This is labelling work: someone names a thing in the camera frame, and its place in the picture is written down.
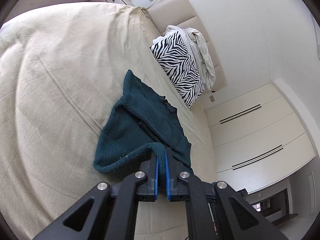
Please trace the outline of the small wall socket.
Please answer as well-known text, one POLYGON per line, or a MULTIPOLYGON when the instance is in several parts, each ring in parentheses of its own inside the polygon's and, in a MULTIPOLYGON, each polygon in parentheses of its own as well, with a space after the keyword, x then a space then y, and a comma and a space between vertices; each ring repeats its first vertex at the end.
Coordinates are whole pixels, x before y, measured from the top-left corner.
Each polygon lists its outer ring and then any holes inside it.
POLYGON ((211 102, 215 102, 215 98, 214 98, 213 95, 211 95, 209 98, 210 98, 210 101, 211 101, 211 102))

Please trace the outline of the beige upholstered headboard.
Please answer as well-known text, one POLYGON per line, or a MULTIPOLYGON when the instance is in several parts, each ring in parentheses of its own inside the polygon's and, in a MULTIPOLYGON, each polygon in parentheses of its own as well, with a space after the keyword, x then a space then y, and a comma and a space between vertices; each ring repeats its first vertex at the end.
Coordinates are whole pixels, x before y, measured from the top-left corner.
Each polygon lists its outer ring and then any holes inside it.
POLYGON ((160 33, 164 33, 169 25, 182 29, 190 27, 200 31, 204 36, 215 67, 216 81, 211 91, 214 93, 227 85, 223 68, 210 36, 188 0, 157 0, 153 5, 148 7, 148 12, 160 33))

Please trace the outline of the beige bed sheet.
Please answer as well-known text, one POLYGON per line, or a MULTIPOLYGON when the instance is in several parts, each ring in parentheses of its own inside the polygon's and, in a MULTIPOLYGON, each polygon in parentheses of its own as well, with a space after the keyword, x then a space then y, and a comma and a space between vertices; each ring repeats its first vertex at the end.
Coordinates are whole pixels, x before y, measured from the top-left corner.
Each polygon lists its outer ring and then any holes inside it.
POLYGON ((203 107, 187 108, 154 58, 159 36, 147 11, 110 3, 39 8, 1 27, 1 214, 32 239, 94 185, 115 179, 93 167, 101 130, 128 70, 176 107, 191 166, 217 173, 203 107))

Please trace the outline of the zebra print pillow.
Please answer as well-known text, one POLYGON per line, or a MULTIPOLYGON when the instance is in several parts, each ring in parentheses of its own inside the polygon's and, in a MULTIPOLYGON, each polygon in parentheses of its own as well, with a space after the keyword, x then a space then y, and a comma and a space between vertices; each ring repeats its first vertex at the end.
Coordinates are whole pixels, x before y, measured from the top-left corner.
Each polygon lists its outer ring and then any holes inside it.
POLYGON ((150 50, 162 67, 187 108, 204 92, 198 68, 181 33, 171 30, 154 40, 150 50))

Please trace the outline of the dark teal knit sweater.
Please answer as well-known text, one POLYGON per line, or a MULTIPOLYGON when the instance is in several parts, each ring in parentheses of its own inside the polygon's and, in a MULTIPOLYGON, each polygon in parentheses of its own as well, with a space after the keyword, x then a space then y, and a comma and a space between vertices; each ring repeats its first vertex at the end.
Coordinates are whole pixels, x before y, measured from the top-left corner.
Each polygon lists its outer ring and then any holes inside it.
POLYGON ((159 187, 166 187, 165 151, 193 173, 191 143, 184 135, 177 108, 128 70, 122 97, 112 107, 97 144, 93 167, 113 178, 124 178, 149 160, 159 161, 159 187))

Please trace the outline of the crumpled white duvet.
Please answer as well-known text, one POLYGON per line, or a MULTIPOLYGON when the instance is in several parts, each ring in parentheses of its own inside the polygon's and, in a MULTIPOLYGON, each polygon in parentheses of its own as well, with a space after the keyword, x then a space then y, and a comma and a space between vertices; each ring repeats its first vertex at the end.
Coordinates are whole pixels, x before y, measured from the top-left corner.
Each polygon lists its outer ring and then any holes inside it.
POLYGON ((182 29, 178 26, 168 25, 165 34, 171 31, 178 31, 181 35, 188 51, 193 54, 193 59, 195 60, 205 89, 210 90, 216 81, 216 75, 204 36, 194 28, 182 29))

